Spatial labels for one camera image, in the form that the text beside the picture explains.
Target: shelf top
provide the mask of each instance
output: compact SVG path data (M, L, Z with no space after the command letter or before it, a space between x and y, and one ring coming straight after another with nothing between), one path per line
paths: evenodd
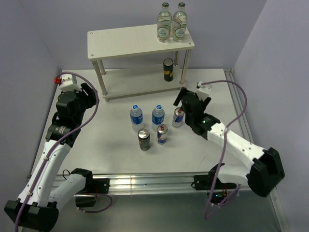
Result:
M99 60L193 49L194 42L186 30L181 43L170 39L162 43L156 36L156 24L95 30L88 32L88 59Z

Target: bottle label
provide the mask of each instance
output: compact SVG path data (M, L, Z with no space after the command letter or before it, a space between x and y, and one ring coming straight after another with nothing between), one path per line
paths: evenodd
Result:
M178 116L175 118L175 122L182 122L183 121L183 116Z
M184 37L184 35L185 35L185 29L186 29L186 25L183 27L183 28L178 28L178 29L176 29L175 30L175 36L177 37L177 38L182 38L182 37Z
M158 143L160 144L164 144L166 142L167 136L160 134L159 132L157 132L157 137L158 137Z
M162 40L166 40L169 38L169 34L170 34L170 28L168 26L166 27L161 27L161 28L158 28L158 35L160 37L160 39Z
M162 124L164 121L164 116L162 117L156 117L153 115L153 123L156 124L156 125L160 125Z
M131 117L131 122L132 122L133 124L138 125L138 124L140 124L140 123L143 122L143 114L141 114L139 117L133 117L133 116L131 116L131 115L130 115L130 117Z

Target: red bull can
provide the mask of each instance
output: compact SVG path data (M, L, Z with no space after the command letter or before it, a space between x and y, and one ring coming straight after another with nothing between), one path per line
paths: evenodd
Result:
M174 111L172 125L173 127L180 127L183 122L184 111L178 107Z
M168 137L168 127L164 124L159 125L156 132L156 138L158 143L159 144L166 143L167 137Z

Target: can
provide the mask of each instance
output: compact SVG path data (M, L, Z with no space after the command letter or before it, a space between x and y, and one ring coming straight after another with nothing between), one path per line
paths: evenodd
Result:
M166 58L163 61L163 72L164 72L164 80L166 81L172 81L174 78L174 72L173 72L173 60L171 58Z
M183 116L184 116L184 111L180 107L177 107L174 111L172 125L174 127L180 127L183 122Z
M143 151L147 151L150 148L150 133L147 129L140 129L137 133L139 138L140 148Z
M168 127L164 124L158 126L156 139L159 144L166 143L166 139L168 137L168 130L169 130Z

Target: water bottle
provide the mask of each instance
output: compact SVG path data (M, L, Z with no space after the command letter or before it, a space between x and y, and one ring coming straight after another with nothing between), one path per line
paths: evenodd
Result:
M138 105L133 105L130 111L130 117L132 122L132 128L137 133L144 127L143 124L143 112Z
M156 35L161 42L169 40L170 29L172 26L172 15L169 12L169 4L164 2L162 4L162 11L158 15Z
M172 24L172 38L176 42L181 42L185 35L185 30L187 27L187 13L184 11L185 4L180 2L178 4L178 11L175 12L173 16Z
M153 118L152 129L154 131L156 131L158 126L163 123L164 115L165 113L164 113L162 106L157 105L155 109L153 110L153 117L152 117Z

